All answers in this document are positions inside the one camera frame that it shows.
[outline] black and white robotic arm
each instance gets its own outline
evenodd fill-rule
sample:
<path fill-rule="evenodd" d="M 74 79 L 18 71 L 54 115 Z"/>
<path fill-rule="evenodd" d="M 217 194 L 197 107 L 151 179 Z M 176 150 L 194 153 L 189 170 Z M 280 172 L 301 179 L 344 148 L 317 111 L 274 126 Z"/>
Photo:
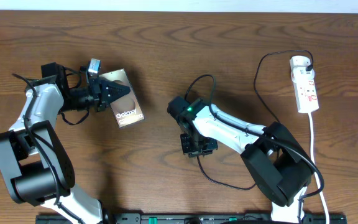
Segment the black and white robotic arm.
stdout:
<path fill-rule="evenodd" d="M 81 68 L 87 82 L 84 88 L 69 88 L 67 68 L 61 65 L 50 63 L 41 68 L 42 79 L 29 82 L 25 90 L 27 101 L 17 121 L 0 134 L 0 170 L 8 192 L 16 203 L 51 208 L 72 223 L 109 223 L 99 200 L 75 183 L 73 165 L 53 129 L 58 114 L 69 110 L 89 113 L 91 107 L 103 111 L 130 88 L 100 79 L 96 59 Z M 34 154 L 40 154 L 40 161 L 20 164 Z"/>
<path fill-rule="evenodd" d="M 306 192 L 313 171 L 292 151 L 266 141 L 266 138 L 279 139 L 301 149 L 284 125 L 251 124 L 221 111 L 214 104 L 209 106 L 201 98 L 189 103 L 178 96 L 168 104 L 167 111 L 185 132 L 180 136 L 184 154 L 205 156 L 218 148 L 216 141 L 227 145 L 241 155 L 258 188 L 272 201 L 272 220 L 298 223 L 301 204 L 297 201 Z M 279 149 L 283 154 L 273 164 L 269 155 Z M 309 158 L 302 149 L 299 153 Z"/>

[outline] white power strip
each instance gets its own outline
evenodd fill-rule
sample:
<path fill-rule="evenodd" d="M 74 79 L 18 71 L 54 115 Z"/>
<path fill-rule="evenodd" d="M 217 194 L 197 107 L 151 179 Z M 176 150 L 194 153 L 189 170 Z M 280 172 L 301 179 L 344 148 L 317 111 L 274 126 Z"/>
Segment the white power strip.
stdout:
<path fill-rule="evenodd" d="M 314 161 L 314 128 L 311 112 L 316 111 L 318 106 L 316 85 L 314 84 L 314 70 L 307 71 L 307 66 L 310 65 L 310 59 L 305 56 L 294 56 L 290 60 L 291 65 L 291 79 L 295 90 L 296 105 L 299 113 L 307 113 L 310 122 L 310 158 Z M 320 188 L 320 181 L 316 173 L 317 188 Z M 324 213 L 326 216 L 326 224 L 329 224 L 329 213 L 327 203 L 323 192 L 320 192 L 321 203 L 323 204 Z"/>
<path fill-rule="evenodd" d="M 317 110 L 319 106 L 314 84 L 314 70 L 306 71 L 310 59 L 305 56 L 294 56 L 290 60 L 290 65 L 298 112 L 311 113 Z"/>

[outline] wood grain surface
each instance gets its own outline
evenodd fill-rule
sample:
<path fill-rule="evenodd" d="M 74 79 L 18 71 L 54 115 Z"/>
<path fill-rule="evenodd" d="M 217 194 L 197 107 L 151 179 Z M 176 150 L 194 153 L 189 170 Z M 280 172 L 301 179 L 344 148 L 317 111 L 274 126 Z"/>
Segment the wood grain surface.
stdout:
<path fill-rule="evenodd" d="M 316 163 L 328 208 L 358 223 L 358 15 L 0 11 L 0 133 L 25 102 L 25 84 L 11 73 L 40 78 L 43 64 L 77 69 L 98 58 L 103 72 L 126 69 L 146 119 L 119 129 L 110 111 L 92 112 L 78 126 L 58 117 L 55 130 L 86 192 L 113 212 L 270 210 L 259 189 L 241 192 L 208 182 L 196 160 L 182 154 L 180 128 L 166 109 L 197 76 L 210 73 L 217 78 L 214 103 L 240 119 L 269 125 L 273 118 L 252 82 L 264 54 L 288 49 L 314 55 Z M 267 58 L 257 86 L 308 151 L 308 118 L 297 113 L 289 77 L 293 55 Z M 191 97 L 207 96 L 210 86 L 208 79 L 197 83 Z M 82 116 L 67 113 L 73 121 Z M 222 144 L 201 161 L 215 179 L 254 183 L 239 155 Z M 315 188 L 313 181 L 309 190 Z M 308 198 L 305 208 L 323 211 L 319 197 Z M 15 204 L 0 173 L 0 223 L 34 223 L 40 213 L 51 210 Z"/>

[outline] white backdrop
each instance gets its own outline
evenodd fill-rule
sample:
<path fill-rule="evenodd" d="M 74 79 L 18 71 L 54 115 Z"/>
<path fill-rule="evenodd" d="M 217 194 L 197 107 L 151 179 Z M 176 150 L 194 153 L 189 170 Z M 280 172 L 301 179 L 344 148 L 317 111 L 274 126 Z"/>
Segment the white backdrop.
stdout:
<path fill-rule="evenodd" d="M 358 13 L 358 0 L 0 0 L 0 9 Z"/>

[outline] power outlet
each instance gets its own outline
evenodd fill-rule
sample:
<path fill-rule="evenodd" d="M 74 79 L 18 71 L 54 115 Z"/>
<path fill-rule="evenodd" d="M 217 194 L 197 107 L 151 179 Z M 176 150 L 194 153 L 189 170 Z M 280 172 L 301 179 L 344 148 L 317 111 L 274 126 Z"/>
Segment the power outlet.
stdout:
<path fill-rule="evenodd" d="M 304 56 L 294 56 L 290 60 L 291 79 L 295 89 L 296 105 L 299 113 L 311 113 L 318 106 L 314 70 L 306 71 L 310 59 Z"/>

